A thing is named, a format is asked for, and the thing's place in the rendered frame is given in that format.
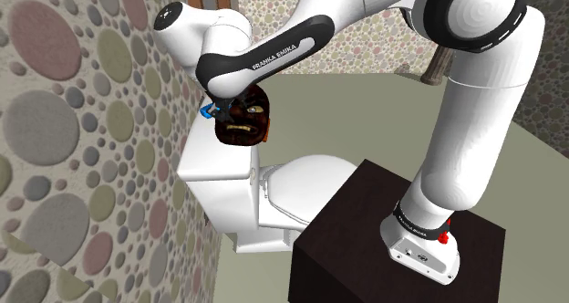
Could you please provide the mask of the brown wooden post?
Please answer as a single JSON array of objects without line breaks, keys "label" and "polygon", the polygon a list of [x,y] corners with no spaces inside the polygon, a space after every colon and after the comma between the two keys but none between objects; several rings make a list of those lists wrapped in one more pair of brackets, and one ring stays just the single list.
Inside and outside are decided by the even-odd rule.
[{"label": "brown wooden post", "polygon": [[426,85],[440,85],[445,72],[450,68],[453,53],[453,49],[437,46],[427,69],[420,77],[420,81]]}]

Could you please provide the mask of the white toilet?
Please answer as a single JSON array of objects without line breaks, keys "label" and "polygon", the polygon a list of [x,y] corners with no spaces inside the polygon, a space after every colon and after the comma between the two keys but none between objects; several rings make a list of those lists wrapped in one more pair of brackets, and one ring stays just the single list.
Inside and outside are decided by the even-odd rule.
[{"label": "white toilet", "polygon": [[198,115],[177,168],[212,227],[233,234],[236,253],[292,250],[298,236],[356,170],[330,155],[261,166],[257,147],[218,141],[215,121]]}]

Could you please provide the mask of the dark brown face mask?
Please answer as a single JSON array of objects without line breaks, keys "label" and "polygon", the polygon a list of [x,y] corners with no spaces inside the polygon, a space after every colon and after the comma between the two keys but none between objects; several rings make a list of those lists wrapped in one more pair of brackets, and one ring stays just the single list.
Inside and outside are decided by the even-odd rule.
[{"label": "dark brown face mask", "polygon": [[267,140],[270,102],[257,85],[249,86],[229,108],[230,121],[215,121],[215,135],[224,144],[254,146]]}]

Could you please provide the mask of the dark robot stand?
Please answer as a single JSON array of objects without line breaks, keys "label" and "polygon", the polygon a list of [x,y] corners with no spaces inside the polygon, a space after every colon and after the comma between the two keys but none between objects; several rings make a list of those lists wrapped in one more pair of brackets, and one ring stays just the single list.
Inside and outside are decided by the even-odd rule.
[{"label": "dark robot stand", "polygon": [[389,257],[380,223],[408,188],[362,161],[295,240],[289,303],[499,303],[505,231],[476,214],[451,218],[460,270],[447,286]]}]

